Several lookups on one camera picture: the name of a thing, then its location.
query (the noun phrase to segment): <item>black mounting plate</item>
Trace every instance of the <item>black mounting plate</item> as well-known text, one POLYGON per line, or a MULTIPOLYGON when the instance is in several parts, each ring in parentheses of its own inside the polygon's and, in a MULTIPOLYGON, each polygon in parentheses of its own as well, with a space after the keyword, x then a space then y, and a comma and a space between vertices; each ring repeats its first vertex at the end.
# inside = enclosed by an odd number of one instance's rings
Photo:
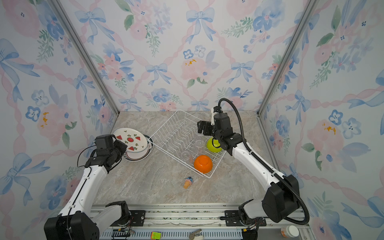
MULTIPOLYGON (((227 227, 243 227, 244 225, 240 222, 240 217, 238 215, 238 210, 226 210, 224 211, 225 217, 229 218, 225 220, 227 227)), ((266 221, 264 218, 260 219, 260 226, 265 227, 266 221)))
MULTIPOLYGON (((132 227, 142 227, 145 220, 145 210, 129 210, 132 214, 132 227)), ((119 225, 113 223, 111 227, 119 227, 119 225)))

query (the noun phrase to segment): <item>wall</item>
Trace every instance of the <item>wall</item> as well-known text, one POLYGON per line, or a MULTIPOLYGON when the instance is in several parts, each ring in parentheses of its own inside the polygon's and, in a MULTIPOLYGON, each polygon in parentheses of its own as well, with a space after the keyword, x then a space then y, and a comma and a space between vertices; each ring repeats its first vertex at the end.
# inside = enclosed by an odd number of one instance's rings
POLYGON ((376 0, 319 1, 264 115, 318 240, 384 239, 383 10, 376 0))
POLYGON ((3 0, 0 22, 0 239, 45 239, 115 116, 45 1, 3 0))
POLYGON ((258 109, 307 1, 61 3, 122 111, 206 111, 258 109))

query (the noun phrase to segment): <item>oval plate with watermelon design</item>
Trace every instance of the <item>oval plate with watermelon design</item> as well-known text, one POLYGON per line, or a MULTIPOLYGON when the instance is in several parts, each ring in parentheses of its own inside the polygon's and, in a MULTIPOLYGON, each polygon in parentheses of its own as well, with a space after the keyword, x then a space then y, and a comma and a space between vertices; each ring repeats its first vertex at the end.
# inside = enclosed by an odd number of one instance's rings
POLYGON ((127 152, 142 152, 147 149, 147 139, 135 129, 122 127, 113 132, 113 135, 127 145, 127 152))

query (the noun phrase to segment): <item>orange bowl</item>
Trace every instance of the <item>orange bowl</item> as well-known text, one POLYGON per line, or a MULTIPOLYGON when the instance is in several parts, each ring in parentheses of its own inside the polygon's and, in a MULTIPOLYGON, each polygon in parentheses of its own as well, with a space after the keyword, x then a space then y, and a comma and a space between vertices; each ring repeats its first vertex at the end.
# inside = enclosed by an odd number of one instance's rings
POLYGON ((213 163, 207 155, 200 155, 195 159, 194 167, 201 173, 208 173, 212 170, 213 163))

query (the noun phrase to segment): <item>bowl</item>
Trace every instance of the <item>bowl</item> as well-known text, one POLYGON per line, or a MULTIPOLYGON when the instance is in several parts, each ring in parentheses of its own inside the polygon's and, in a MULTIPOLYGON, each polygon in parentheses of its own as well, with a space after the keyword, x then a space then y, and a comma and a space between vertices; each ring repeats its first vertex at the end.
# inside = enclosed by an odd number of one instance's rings
POLYGON ((212 139, 213 137, 211 137, 207 142, 208 150, 211 152, 220 152, 222 150, 222 148, 220 147, 220 143, 218 142, 218 140, 214 139, 212 144, 212 139))
POLYGON ((213 163, 207 155, 200 155, 195 159, 194 167, 199 172, 206 174, 212 170, 213 163))

